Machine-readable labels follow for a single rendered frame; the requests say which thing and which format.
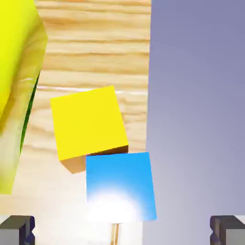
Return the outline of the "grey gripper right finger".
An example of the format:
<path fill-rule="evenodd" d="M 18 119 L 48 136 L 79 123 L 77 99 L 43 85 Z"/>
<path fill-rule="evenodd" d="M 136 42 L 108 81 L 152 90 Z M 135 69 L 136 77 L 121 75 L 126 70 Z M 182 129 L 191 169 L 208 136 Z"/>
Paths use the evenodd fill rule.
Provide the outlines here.
<path fill-rule="evenodd" d="M 234 215 L 210 218 L 210 245 L 245 245 L 245 222 Z"/>

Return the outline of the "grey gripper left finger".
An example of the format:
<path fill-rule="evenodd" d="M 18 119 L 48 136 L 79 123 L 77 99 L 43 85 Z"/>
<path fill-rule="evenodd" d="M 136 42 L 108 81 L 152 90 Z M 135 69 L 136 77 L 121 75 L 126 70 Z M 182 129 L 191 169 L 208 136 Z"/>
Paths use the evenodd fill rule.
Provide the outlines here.
<path fill-rule="evenodd" d="M 34 228 L 33 216 L 0 216 L 0 245 L 35 245 Z"/>

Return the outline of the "small blue cube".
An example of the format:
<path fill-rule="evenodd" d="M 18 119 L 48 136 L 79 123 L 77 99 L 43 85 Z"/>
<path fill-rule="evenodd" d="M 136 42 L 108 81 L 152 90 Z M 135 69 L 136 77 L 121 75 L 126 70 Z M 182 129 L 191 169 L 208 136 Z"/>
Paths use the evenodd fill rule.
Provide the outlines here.
<path fill-rule="evenodd" d="M 86 187 L 89 221 L 157 219 L 148 152 L 87 157 Z"/>

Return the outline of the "large yellow box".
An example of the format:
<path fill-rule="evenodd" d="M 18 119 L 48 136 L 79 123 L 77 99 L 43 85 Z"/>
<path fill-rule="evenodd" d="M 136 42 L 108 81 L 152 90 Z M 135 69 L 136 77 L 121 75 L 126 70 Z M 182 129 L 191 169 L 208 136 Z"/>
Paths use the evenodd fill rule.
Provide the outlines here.
<path fill-rule="evenodd" d="M 11 194 L 47 46 L 34 0 L 0 0 L 0 194 Z"/>

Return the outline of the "small yellow cube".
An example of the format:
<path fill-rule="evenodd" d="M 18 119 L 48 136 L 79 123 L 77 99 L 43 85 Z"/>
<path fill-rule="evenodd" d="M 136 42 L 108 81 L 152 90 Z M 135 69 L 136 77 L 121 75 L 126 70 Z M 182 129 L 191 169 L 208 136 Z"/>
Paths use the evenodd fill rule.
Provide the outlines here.
<path fill-rule="evenodd" d="M 127 153 L 129 142 L 114 86 L 50 99 L 58 160 L 72 174 L 86 158 Z"/>

